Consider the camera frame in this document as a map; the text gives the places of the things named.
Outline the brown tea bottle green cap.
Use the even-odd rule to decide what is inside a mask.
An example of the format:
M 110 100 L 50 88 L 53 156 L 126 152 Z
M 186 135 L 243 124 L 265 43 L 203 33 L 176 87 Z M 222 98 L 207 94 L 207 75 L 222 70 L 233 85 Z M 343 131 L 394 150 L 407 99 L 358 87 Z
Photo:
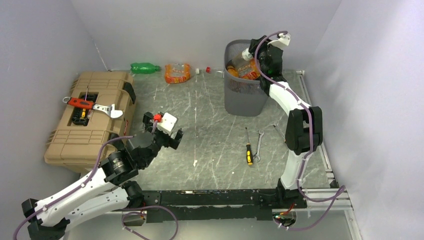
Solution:
M 232 66 L 235 70 L 239 70 L 239 68 L 249 65 L 251 60 L 253 59 L 253 55 L 250 53 L 249 48 L 244 49 L 238 55 L 233 57 L 229 62 L 228 66 Z

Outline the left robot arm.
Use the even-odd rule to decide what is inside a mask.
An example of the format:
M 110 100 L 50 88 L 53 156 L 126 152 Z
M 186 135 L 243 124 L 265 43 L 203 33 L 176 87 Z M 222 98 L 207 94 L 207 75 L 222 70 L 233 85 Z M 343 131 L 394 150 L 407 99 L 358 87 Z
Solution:
M 162 148 L 177 149 L 183 131 L 174 131 L 178 119 L 172 114 L 146 112 L 144 130 L 134 136 L 118 136 L 107 141 L 117 150 L 97 155 L 93 169 L 63 190 L 41 200 L 30 198 L 21 205 L 23 224 L 32 240 L 60 240 L 81 223 L 104 213 L 123 210 L 141 212 L 158 208 L 162 196 L 143 191 L 135 181 Z

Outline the green plastic bottle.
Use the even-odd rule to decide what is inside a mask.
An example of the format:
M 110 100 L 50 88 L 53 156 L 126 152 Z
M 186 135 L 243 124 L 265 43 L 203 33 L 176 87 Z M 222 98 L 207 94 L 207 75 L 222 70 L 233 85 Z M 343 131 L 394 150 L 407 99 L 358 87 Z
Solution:
M 162 68 L 149 62 L 134 62 L 130 64 L 130 71 L 133 74 L 153 74 L 160 72 Z

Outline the grey mesh waste bin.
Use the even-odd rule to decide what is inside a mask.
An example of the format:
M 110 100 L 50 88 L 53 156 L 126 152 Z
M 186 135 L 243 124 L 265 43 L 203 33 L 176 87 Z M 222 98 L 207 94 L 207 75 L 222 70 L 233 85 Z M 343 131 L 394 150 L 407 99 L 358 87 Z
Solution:
M 262 39 L 234 40 L 225 49 L 224 54 L 224 107 L 232 115 L 243 117 L 258 116 L 268 99 L 270 82 L 262 75 L 256 80 L 234 77 L 228 73 L 228 62 L 249 48 L 252 56 Z M 259 48 L 256 64 L 258 71 L 262 71 L 267 77 L 276 82 L 284 82 L 283 77 L 283 51 L 277 47 L 268 45 L 266 40 Z

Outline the orange bottle pack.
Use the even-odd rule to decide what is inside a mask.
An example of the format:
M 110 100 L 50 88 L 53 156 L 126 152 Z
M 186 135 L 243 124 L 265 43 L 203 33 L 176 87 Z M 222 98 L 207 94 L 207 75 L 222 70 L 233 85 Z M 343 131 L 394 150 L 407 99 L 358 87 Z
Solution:
M 191 66 L 188 63 L 167 64 L 164 68 L 164 79 L 168 84 L 180 84 L 187 82 L 191 76 Z

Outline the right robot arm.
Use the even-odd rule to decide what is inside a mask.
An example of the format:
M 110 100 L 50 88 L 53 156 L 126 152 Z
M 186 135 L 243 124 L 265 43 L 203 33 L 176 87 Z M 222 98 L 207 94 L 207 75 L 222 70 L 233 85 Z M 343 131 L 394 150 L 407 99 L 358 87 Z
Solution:
M 323 143 L 323 112 L 302 100 L 282 75 L 283 47 L 277 46 L 287 33 L 278 32 L 278 39 L 264 35 L 252 39 L 249 54 L 259 72 L 259 84 L 264 93 L 273 99 L 287 115 L 285 144 L 289 149 L 287 163 L 278 180 L 282 186 L 275 194 L 276 203 L 287 208 L 295 201 L 292 191 L 301 191 L 306 165 Z

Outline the large orange label bottle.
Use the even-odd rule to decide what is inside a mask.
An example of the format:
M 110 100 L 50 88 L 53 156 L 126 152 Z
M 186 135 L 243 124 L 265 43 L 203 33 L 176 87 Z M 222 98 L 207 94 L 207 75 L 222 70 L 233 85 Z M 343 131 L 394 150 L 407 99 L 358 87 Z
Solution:
M 254 59 L 241 64 L 237 68 L 238 77 L 246 80 L 256 80 L 261 76 Z

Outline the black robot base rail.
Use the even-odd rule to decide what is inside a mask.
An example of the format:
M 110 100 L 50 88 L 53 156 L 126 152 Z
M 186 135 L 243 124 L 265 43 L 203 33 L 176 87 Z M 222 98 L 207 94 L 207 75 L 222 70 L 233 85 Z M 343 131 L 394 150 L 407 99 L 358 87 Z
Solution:
M 143 190 L 128 207 L 162 206 L 179 221 L 255 219 L 270 221 L 280 211 L 305 209 L 296 190 L 284 188 L 220 190 Z

